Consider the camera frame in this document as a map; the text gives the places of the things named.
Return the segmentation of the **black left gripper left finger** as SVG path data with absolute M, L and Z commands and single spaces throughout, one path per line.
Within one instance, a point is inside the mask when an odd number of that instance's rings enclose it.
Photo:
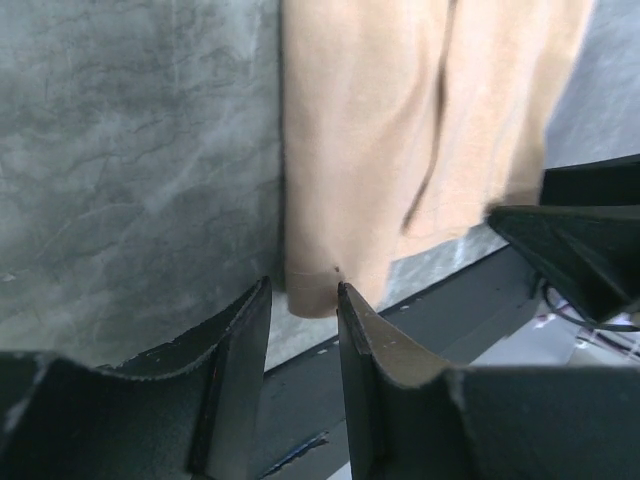
M 115 366 L 1 355 L 5 479 L 244 479 L 272 305 L 259 280 L 214 317 Z

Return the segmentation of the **beige t shirt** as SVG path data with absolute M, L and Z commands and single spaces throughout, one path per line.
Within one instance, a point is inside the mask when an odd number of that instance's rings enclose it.
M 302 318 L 340 282 L 371 304 L 391 264 L 538 201 L 545 130 L 590 1 L 286 1 L 285 284 Z

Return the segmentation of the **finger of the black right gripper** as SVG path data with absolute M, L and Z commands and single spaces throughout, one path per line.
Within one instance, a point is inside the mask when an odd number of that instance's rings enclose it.
M 487 223 L 585 320 L 639 309 L 639 207 L 498 206 Z
M 639 155 L 545 171 L 541 205 L 638 205 Z

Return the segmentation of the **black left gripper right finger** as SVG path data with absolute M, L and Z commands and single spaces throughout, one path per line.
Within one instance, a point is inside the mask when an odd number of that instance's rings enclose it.
M 341 372 L 356 479 L 635 479 L 639 372 L 605 365 L 384 368 L 338 287 Z

